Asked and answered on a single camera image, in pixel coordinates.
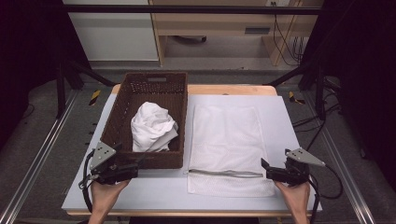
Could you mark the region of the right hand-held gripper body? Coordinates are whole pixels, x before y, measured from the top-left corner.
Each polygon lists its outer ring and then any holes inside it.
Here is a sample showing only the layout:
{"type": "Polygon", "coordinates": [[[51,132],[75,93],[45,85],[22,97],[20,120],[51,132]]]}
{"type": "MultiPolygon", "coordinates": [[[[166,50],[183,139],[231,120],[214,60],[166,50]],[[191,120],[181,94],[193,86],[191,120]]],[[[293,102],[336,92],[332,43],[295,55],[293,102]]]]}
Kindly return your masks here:
{"type": "Polygon", "coordinates": [[[300,185],[309,179],[310,165],[324,167],[326,163],[303,148],[294,150],[286,149],[287,157],[285,162],[286,179],[285,182],[291,185],[300,185]]]}

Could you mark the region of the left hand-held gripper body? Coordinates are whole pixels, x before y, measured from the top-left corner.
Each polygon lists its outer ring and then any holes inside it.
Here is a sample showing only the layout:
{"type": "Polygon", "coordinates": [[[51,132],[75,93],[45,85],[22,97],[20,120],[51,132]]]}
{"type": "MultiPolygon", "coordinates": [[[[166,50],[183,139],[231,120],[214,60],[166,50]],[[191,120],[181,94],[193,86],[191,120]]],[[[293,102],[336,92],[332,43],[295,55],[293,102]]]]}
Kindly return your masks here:
{"type": "Polygon", "coordinates": [[[116,154],[116,149],[101,141],[97,143],[89,166],[92,180],[108,185],[120,182],[120,168],[115,163],[116,154]]]}

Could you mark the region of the white garment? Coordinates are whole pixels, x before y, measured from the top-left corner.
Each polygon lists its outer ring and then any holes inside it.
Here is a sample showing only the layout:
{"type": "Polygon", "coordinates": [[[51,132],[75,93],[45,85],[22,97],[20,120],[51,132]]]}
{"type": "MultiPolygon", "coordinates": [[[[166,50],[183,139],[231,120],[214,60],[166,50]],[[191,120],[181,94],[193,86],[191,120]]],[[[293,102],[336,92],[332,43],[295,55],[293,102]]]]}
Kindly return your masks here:
{"type": "Polygon", "coordinates": [[[178,137],[177,122],[168,110],[151,102],[143,103],[131,120],[133,152],[169,151],[178,137]]]}

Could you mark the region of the white mesh laundry bag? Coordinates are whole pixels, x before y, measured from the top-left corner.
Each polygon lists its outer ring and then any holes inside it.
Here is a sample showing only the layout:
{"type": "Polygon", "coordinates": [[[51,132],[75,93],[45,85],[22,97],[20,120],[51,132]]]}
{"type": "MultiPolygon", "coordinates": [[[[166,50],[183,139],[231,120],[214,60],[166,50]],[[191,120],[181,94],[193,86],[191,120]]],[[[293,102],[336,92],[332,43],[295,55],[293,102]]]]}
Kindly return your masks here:
{"type": "Polygon", "coordinates": [[[275,186],[261,166],[266,157],[262,124],[255,107],[194,107],[188,193],[270,197],[275,194],[275,186]]]}

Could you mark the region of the brown wicker basket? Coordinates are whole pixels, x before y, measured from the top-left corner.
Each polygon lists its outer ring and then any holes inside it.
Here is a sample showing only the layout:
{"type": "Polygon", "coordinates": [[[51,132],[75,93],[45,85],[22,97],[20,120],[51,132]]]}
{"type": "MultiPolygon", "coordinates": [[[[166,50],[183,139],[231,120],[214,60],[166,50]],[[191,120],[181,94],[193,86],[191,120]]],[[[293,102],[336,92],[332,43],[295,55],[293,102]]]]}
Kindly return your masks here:
{"type": "Polygon", "coordinates": [[[117,165],[130,164],[140,159],[142,169],[179,169],[183,166],[187,105],[186,73],[128,73],[120,84],[101,141],[110,147],[121,145],[115,156],[117,165]],[[145,102],[155,103],[166,109],[177,123],[177,137],[170,141],[167,151],[133,151],[131,120],[145,102]]]}

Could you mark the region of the person's right hand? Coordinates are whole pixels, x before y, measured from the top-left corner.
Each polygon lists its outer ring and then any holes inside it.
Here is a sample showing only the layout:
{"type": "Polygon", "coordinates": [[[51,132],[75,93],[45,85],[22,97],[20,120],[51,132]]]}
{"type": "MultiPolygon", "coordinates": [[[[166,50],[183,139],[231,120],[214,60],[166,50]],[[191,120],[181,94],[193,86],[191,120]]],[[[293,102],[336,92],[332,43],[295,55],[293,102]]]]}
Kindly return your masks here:
{"type": "Polygon", "coordinates": [[[303,184],[287,187],[281,182],[275,182],[284,197],[286,206],[289,208],[294,217],[307,216],[307,204],[310,195],[310,185],[305,182],[303,184]]]}

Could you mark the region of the person's left hand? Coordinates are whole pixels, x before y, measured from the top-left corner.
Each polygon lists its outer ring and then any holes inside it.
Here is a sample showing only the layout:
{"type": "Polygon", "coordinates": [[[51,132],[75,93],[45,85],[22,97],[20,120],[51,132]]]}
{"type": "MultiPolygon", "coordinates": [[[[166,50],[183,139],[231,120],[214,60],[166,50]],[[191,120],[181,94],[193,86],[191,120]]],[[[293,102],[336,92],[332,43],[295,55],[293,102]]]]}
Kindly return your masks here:
{"type": "Polygon", "coordinates": [[[94,181],[91,184],[92,213],[106,216],[116,203],[123,189],[129,184],[129,180],[121,181],[114,185],[100,184],[94,181]]]}

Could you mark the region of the pale grey table cover sheet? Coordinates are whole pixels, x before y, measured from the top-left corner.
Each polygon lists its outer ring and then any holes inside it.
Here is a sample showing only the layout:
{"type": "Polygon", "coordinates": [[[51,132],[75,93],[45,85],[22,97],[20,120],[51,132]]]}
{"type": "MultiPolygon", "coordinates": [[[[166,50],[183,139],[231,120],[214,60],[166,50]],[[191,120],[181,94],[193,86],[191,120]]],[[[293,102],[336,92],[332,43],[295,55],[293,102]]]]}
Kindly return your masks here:
{"type": "Polygon", "coordinates": [[[112,213],[150,217],[273,217],[288,211],[261,162],[283,166],[298,148],[283,99],[265,95],[190,96],[184,161],[142,170],[112,213]]]}

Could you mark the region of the yellow clamp left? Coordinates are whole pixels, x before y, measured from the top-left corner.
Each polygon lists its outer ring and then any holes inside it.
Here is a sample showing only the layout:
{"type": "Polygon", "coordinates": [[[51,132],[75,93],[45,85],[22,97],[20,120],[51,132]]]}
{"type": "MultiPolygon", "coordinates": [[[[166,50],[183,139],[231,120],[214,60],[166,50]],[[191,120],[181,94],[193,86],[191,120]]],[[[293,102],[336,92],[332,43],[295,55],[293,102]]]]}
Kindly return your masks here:
{"type": "Polygon", "coordinates": [[[91,98],[91,100],[89,102],[89,105],[95,105],[95,103],[96,103],[96,101],[97,101],[97,99],[98,99],[98,97],[100,95],[100,92],[101,92],[100,90],[94,91],[94,93],[92,94],[92,98],[91,98]]]}

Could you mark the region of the yellow clamp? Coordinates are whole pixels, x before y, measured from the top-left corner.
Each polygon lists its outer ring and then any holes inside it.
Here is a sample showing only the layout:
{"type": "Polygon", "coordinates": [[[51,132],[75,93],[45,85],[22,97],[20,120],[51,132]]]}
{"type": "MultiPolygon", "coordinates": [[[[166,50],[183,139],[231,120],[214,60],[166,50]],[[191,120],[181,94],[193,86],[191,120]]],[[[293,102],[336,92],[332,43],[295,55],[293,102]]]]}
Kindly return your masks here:
{"type": "Polygon", "coordinates": [[[294,93],[292,91],[289,91],[289,99],[290,99],[290,102],[292,102],[292,103],[296,103],[299,105],[305,105],[305,100],[296,99],[294,96],[294,93]]]}
{"type": "Polygon", "coordinates": [[[97,99],[98,99],[98,97],[100,95],[100,92],[101,92],[100,90],[94,91],[94,93],[92,94],[92,98],[91,98],[91,100],[89,102],[89,105],[95,105],[95,103],[96,103],[96,101],[97,101],[97,99]]]}

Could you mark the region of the yellow clamp right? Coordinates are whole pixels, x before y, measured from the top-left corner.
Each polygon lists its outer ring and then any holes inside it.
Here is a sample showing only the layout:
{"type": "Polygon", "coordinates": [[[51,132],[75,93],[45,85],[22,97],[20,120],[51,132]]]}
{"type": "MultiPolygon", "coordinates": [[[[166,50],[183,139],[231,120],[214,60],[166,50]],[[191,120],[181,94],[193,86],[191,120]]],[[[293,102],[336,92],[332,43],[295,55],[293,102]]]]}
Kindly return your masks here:
{"type": "Polygon", "coordinates": [[[289,91],[289,99],[290,99],[290,102],[292,102],[292,103],[296,103],[299,105],[305,105],[305,100],[296,99],[294,96],[294,93],[292,91],[289,91]]]}

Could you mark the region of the black metal stand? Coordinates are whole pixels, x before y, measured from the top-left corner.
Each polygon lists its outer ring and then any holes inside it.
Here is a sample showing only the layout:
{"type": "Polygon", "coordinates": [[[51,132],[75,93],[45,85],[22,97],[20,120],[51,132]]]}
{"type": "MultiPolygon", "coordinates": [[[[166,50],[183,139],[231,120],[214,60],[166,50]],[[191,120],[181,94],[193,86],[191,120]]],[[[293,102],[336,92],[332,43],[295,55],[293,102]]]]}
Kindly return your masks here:
{"type": "Polygon", "coordinates": [[[85,74],[100,83],[114,87],[115,82],[100,76],[91,68],[83,66],[80,63],[70,61],[67,63],[60,63],[56,70],[56,88],[57,88],[57,101],[58,101],[58,112],[56,118],[59,119],[66,110],[66,99],[65,99],[65,86],[64,82],[67,81],[73,90],[81,90],[84,86],[80,74],[85,74]]]}
{"type": "Polygon", "coordinates": [[[317,113],[320,120],[326,119],[323,91],[325,86],[325,70],[319,63],[305,63],[299,65],[293,70],[289,71],[286,75],[279,77],[269,83],[266,86],[277,87],[283,82],[296,77],[297,75],[302,75],[303,77],[299,81],[298,88],[301,91],[308,90],[313,84],[316,84],[315,89],[315,112],[317,113]]]}

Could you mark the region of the wooden table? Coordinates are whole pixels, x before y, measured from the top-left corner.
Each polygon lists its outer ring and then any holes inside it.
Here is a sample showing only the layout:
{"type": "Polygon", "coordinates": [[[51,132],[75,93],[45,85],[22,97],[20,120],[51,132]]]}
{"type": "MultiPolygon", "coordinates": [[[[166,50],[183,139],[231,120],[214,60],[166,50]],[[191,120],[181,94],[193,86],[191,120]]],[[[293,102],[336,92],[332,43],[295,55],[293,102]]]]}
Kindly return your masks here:
{"type": "MultiPolygon", "coordinates": [[[[190,85],[188,110],[198,103],[255,105],[264,124],[263,136],[271,165],[280,167],[284,150],[300,146],[283,99],[271,86],[190,85]]],[[[265,198],[223,198],[188,193],[191,151],[176,170],[143,170],[121,193],[113,217],[288,217],[281,193],[265,198]]]]}

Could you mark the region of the black curtain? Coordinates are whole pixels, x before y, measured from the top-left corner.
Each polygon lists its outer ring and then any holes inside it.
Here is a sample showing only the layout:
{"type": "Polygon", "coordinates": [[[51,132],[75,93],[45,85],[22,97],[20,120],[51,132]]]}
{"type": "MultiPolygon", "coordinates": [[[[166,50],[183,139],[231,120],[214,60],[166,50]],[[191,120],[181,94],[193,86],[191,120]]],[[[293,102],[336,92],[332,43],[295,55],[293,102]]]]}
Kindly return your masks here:
{"type": "Polygon", "coordinates": [[[29,92],[64,60],[90,64],[63,0],[0,0],[0,149],[28,107],[29,92]]]}
{"type": "Polygon", "coordinates": [[[396,190],[396,0],[324,0],[304,51],[338,77],[364,148],[396,190]]]}

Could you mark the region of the white cabinet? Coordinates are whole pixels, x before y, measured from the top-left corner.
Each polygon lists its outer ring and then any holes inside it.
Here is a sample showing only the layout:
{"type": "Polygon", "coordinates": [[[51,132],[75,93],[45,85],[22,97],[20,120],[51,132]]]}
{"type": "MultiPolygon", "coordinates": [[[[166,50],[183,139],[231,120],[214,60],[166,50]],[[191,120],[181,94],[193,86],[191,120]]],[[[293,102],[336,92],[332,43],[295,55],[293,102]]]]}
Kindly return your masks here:
{"type": "Polygon", "coordinates": [[[69,13],[90,62],[157,61],[149,13],[69,13]]]}

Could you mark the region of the light wooden desk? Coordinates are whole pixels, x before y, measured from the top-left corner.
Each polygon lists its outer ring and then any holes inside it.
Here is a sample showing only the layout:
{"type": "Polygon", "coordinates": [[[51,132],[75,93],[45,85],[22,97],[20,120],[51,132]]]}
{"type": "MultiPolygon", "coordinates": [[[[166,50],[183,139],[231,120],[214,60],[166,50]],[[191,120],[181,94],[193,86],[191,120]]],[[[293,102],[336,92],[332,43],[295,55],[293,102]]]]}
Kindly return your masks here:
{"type": "MultiPolygon", "coordinates": [[[[324,0],[148,0],[152,6],[321,7],[324,0]]],[[[315,15],[154,13],[158,36],[256,35],[262,38],[272,65],[279,65],[287,42],[309,37],[315,15]]]]}

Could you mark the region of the black horizontal bar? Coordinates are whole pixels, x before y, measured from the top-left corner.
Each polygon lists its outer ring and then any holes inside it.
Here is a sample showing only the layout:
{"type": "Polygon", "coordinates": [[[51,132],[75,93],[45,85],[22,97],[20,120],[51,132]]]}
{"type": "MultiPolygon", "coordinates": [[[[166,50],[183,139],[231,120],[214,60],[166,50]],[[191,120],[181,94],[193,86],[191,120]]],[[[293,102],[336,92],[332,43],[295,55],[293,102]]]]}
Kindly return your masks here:
{"type": "Polygon", "coordinates": [[[140,6],[140,5],[63,5],[75,13],[178,13],[178,14],[262,14],[319,15],[320,7],[227,7],[227,6],[140,6]]]}

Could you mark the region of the aluminium floor rail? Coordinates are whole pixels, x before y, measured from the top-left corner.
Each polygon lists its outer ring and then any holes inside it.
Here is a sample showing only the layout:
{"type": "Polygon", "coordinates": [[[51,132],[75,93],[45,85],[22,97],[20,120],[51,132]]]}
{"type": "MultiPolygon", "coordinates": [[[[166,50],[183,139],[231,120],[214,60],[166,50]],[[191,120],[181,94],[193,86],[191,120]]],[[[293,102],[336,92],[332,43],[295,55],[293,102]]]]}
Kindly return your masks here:
{"type": "Polygon", "coordinates": [[[68,99],[65,103],[65,109],[61,115],[52,124],[49,133],[47,134],[43,144],[35,155],[27,173],[22,182],[18,186],[12,199],[8,203],[6,209],[0,216],[0,224],[13,224],[18,213],[21,211],[27,196],[29,195],[37,177],[50,154],[65,122],[67,121],[70,111],[72,110],[75,101],[78,97],[79,91],[71,90],[68,99]]]}
{"type": "MultiPolygon", "coordinates": [[[[306,105],[310,112],[313,114],[314,121],[318,125],[318,130],[314,137],[309,141],[307,148],[309,152],[316,151],[313,148],[315,143],[320,144],[319,151],[325,151],[331,161],[331,168],[334,170],[335,178],[338,179],[341,184],[340,187],[343,191],[343,195],[349,200],[351,208],[353,209],[359,224],[375,224],[375,219],[369,209],[366,201],[363,199],[360,189],[356,181],[354,180],[352,173],[347,168],[347,164],[340,154],[339,148],[336,146],[334,139],[326,125],[329,121],[320,120],[317,113],[315,112],[315,95],[312,92],[303,92],[303,97],[306,101],[306,105]]],[[[324,97],[324,107],[326,118],[329,113],[332,113],[340,105],[336,100],[336,97],[332,93],[327,93],[324,97]]]]}

